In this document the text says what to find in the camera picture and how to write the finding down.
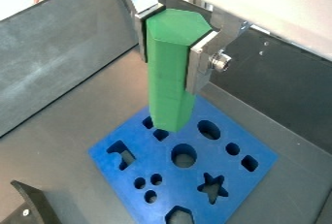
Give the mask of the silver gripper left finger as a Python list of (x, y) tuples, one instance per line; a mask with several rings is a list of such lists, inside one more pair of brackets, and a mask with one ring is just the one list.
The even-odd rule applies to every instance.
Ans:
[(158, 0), (125, 0), (134, 21), (134, 27), (138, 34), (141, 55), (144, 62), (146, 58), (146, 20), (165, 10), (165, 6)]

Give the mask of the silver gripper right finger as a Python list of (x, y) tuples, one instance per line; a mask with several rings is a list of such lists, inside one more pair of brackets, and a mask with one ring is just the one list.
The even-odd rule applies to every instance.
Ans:
[(252, 23), (220, 8), (213, 9), (211, 31), (192, 46), (188, 56), (186, 91), (196, 94), (211, 79), (213, 71), (229, 68), (228, 45), (247, 31)]

